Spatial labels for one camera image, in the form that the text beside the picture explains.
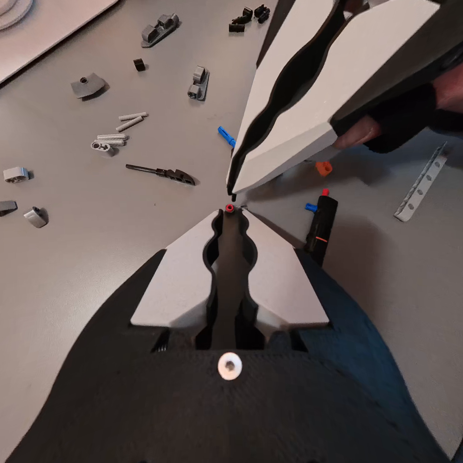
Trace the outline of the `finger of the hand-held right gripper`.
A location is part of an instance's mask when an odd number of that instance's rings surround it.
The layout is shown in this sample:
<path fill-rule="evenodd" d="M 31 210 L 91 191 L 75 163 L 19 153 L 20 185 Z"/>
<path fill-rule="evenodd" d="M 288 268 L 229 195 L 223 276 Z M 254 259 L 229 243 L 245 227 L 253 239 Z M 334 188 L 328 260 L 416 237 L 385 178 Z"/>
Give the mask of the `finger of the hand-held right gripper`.
<path fill-rule="evenodd" d="M 228 194 L 238 192 L 246 158 L 269 135 L 276 118 L 308 90 L 339 31 L 340 1 L 278 1 L 231 158 Z"/>
<path fill-rule="evenodd" d="M 239 194 L 277 177 L 333 144 L 330 120 L 440 9 L 434 1 L 385 1 L 345 15 L 308 90 L 277 118 L 269 135 L 246 158 Z"/>

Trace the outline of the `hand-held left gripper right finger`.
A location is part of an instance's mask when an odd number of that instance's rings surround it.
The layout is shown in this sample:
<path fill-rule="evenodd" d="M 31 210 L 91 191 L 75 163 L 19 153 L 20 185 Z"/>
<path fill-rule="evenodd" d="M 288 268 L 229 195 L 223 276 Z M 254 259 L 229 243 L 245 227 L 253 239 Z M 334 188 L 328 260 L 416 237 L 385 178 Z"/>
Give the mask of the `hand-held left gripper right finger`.
<path fill-rule="evenodd" d="M 261 350 L 274 333 L 328 326 L 294 246 L 247 209 L 238 217 L 250 270 L 236 315 L 236 347 Z"/>

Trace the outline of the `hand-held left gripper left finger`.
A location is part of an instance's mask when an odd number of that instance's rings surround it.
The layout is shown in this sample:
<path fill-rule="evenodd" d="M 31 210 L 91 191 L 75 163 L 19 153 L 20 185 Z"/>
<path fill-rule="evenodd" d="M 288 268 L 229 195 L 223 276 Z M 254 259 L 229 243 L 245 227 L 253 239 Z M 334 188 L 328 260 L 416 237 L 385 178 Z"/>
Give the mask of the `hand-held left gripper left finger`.
<path fill-rule="evenodd" d="M 184 332 L 196 349 L 211 348 L 218 312 L 217 277 L 224 211 L 212 212 L 164 250 L 130 323 Z"/>

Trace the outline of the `black lego beam assembly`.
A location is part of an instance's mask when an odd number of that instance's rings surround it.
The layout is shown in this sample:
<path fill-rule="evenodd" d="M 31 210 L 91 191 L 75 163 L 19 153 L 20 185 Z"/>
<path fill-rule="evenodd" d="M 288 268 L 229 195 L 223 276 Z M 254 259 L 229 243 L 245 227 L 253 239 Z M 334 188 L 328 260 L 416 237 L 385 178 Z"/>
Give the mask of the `black lego beam assembly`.
<path fill-rule="evenodd" d="M 303 249 L 320 267 L 326 255 L 337 208 L 338 202 L 330 197 L 328 188 L 323 189 L 316 205 L 305 205 L 305 210 L 313 213 L 313 219 Z"/>

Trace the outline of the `light grey lego beam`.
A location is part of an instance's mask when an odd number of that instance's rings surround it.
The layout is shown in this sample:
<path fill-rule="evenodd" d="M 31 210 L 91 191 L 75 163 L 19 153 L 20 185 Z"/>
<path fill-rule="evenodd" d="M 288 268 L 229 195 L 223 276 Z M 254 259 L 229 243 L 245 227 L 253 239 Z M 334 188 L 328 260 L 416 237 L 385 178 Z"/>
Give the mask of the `light grey lego beam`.
<path fill-rule="evenodd" d="M 429 191 L 438 174 L 443 169 L 448 159 L 448 142 L 440 145 L 432 154 L 420 175 L 411 186 L 409 192 L 402 200 L 394 217 L 402 223 L 408 222 L 418 209 L 420 203 Z"/>

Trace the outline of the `dark grey lego wedge panel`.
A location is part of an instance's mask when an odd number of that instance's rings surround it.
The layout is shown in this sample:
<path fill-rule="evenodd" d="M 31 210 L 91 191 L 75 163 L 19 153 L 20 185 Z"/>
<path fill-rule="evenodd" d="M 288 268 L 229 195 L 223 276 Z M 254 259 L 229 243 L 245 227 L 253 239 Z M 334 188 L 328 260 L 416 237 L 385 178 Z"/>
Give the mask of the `dark grey lego wedge panel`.
<path fill-rule="evenodd" d="M 188 97 L 195 101 L 205 101 L 209 78 L 209 70 L 205 67 L 197 66 L 193 73 L 193 82 L 187 92 Z"/>
<path fill-rule="evenodd" d="M 179 17 L 177 14 L 161 15 L 157 23 L 153 25 L 147 25 L 141 33 L 142 48 L 150 48 L 155 44 L 162 41 L 168 35 L 170 35 L 179 26 Z"/>

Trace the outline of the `black lego axle with connector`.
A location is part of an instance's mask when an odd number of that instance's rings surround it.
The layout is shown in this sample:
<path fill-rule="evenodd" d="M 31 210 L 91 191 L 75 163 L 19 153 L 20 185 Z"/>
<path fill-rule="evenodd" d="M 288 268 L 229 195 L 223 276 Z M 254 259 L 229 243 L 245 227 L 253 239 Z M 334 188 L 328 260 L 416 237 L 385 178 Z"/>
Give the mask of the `black lego axle with connector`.
<path fill-rule="evenodd" d="M 156 175 L 158 177 L 167 178 L 174 182 L 183 183 L 190 186 L 196 185 L 195 179 L 181 170 L 152 169 L 131 164 L 126 164 L 125 167 L 129 170 L 145 172 Z"/>

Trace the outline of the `grey round lego connector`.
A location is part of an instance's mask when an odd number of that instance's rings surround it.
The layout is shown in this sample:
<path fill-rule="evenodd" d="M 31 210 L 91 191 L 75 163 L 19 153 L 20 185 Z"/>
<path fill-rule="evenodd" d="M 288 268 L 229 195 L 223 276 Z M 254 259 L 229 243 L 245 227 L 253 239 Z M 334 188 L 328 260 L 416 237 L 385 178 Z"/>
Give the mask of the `grey round lego connector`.
<path fill-rule="evenodd" d="M 105 158 L 112 158 L 119 153 L 119 149 L 117 147 L 113 147 L 108 143 L 104 143 L 100 140 L 96 140 L 91 143 L 91 148 L 99 153 L 100 156 Z"/>

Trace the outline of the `small light grey lego brick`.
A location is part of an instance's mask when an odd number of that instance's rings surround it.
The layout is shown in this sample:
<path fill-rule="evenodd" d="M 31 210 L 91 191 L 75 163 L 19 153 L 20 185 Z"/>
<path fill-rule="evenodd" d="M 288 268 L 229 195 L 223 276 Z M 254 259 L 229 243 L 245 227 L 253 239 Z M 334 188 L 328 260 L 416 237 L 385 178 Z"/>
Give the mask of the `small light grey lego brick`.
<path fill-rule="evenodd" d="M 5 182 L 16 184 L 30 179 L 29 171 L 23 167 L 14 167 L 3 170 L 3 177 Z"/>

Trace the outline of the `grey curved lego piece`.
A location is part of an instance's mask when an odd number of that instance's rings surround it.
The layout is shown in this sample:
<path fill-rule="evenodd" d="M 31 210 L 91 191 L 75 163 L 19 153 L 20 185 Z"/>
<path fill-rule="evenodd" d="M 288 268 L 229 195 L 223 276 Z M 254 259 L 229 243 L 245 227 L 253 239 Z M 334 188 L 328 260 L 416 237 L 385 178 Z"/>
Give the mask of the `grey curved lego piece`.
<path fill-rule="evenodd" d="M 91 73 L 86 77 L 81 77 L 77 81 L 72 82 L 70 85 L 76 98 L 84 99 L 104 89 L 106 81 L 96 73 Z"/>

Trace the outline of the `person's right hand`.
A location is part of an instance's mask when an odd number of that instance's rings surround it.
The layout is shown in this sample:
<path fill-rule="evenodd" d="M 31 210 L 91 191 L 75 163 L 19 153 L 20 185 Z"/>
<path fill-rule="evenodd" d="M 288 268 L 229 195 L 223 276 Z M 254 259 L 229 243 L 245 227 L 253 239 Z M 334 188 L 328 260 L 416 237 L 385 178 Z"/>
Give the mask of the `person's right hand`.
<path fill-rule="evenodd" d="M 339 150 L 365 145 L 375 153 L 389 153 L 401 147 L 425 128 L 462 137 L 463 64 L 432 82 L 381 102 L 339 135 Z"/>

